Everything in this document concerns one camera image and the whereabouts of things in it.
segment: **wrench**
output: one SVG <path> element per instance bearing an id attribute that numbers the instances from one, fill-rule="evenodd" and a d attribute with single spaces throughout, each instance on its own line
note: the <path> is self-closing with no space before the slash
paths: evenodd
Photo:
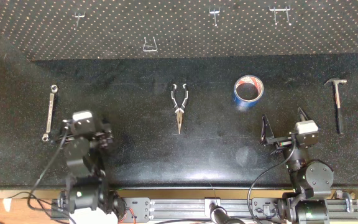
<path id="1" fill-rule="evenodd" d="M 42 136 L 43 141 L 49 141 L 49 133 L 50 133 L 50 127 L 52 125 L 52 113 L 53 113 L 53 100 L 55 99 L 55 93 L 57 93 L 57 86 L 52 85 L 50 87 L 52 93 L 49 95 L 49 110 L 48 110 L 48 120 L 47 120 L 47 131 Z"/>

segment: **wooden floor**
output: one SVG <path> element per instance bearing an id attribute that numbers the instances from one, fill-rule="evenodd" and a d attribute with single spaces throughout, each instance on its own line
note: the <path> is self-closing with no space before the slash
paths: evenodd
<path id="1" fill-rule="evenodd" d="M 39 223 L 39 224 L 46 224 L 46 223 L 55 223 L 51 220 L 49 220 L 48 216 L 46 216 L 46 214 L 44 214 L 44 212 L 37 212 L 37 211 L 33 211 L 31 209 L 29 209 L 27 207 L 27 200 L 26 199 L 13 199 L 11 202 L 11 206 L 10 206 L 10 211 L 7 212 L 6 209 L 4 208 L 4 204 L 3 204 L 3 199 L 5 197 L 9 197 L 15 191 L 4 191 L 3 194 L 1 194 L 0 192 L 0 223 L 6 223 L 6 224 L 16 224 L 16 223 L 21 223 L 21 224 L 26 224 L 26 223 Z M 240 198 L 244 198 L 244 197 L 240 197 L 240 195 L 245 195 L 246 191 L 227 191 L 227 190 L 222 190 L 216 191 L 216 195 L 218 197 L 221 198 L 234 198 L 236 196 L 237 199 Z M 56 198 L 57 196 L 57 191 L 48 191 L 48 192 L 38 192 L 38 196 L 43 195 L 44 197 L 42 198 Z M 144 191 L 122 191 L 120 192 L 120 195 L 122 197 L 144 197 Z M 152 191 L 148 192 L 147 194 L 149 195 L 150 198 L 191 198 L 189 195 L 184 194 L 183 191 L 166 191 L 165 193 L 169 193 L 169 194 L 161 194 L 161 192 L 158 193 L 153 193 Z M 273 193 L 274 196 L 279 197 L 279 195 L 281 193 Z M 273 197 L 273 195 L 269 194 L 268 196 L 266 195 L 266 192 L 264 191 L 255 191 L 255 197 Z M 202 198 L 204 197 L 211 197 L 213 195 L 203 195 L 201 194 Z M 35 207 L 39 207 L 39 205 L 37 204 L 36 201 L 32 202 L 32 205 Z M 343 222 L 343 224 L 358 224 L 358 222 Z"/>

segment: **claw hammer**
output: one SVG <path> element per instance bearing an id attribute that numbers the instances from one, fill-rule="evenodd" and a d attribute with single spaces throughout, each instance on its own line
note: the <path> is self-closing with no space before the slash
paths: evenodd
<path id="1" fill-rule="evenodd" d="M 342 114 L 341 114 L 341 102 L 339 101 L 339 91 L 338 91 L 338 84 L 347 83 L 347 80 L 341 80 L 339 78 L 332 78 L 328 80 L 325 84 L 332 82 L 335 87 L 335 102 L 336 102 L 336 122 L 338 127 L 338 134 L 343 134 L 343 125 L 342 125 Z"/>

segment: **roll of tape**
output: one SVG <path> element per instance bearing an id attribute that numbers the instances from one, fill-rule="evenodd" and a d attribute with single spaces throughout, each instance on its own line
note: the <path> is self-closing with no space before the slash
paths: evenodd
<path id="1" fill-rule="evenodd" d="M 255 86 L 256 89 L 258 90 L 258 97 L 256 97 L 255 99 L 252 99 L 252 100 L 246 100 L 246 99 L 241 98 L 237 92 L 237 88 L 241 84 L 244 84 L 244 83 L 250 83 L 253 86 Z M 240 108 L 251 108 L 258 103 L 259 99 L 264 94 L 264 90 L 265 90 L 264 84 L 262 83 L 262 81 L 260 81 L 259 78 L 255 77 L 253 75 L 245 75 L 245 76 L 241 77 L 240 79 L 238 79 L 236 81 L 236 84 L 234 85 L 234 102 L 236 102 L 236 104 Z"/>

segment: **black tabletop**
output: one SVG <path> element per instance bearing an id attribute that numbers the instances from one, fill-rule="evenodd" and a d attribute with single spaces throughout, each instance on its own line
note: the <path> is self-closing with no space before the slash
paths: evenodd
<path id="1" fill-rule="evenodd" d="M 239 111 L 233 87 L 243 75 L 265 87 L 259 103 Z M 345 135 L 336 133 L 332 77 L 339 87 Z M 170 99 L 172 84 L 187 83 L 181 134 Z M 334 170 L 334 187 L 358 188 L 358 54 L 13 62 L 0 58 L 0 188 L 34 184 L 57 146 L 42 142 L 50 86 L 59 87 L 52 134 L 76 111 L 91 110 L 113 126 L 117 149 L 105 157 L 117 188 L 243 188 L 283 160 L 259 145 L 262 113 L 276 136 L 298 122 L 302 107 L 320 126 L 310 157 Z M 183 98 L 183 90 L 177 96 Z M 62 188 L 63 152 L 42 188 Z M 260 188 L 290 188 L 279 167 Z"/>

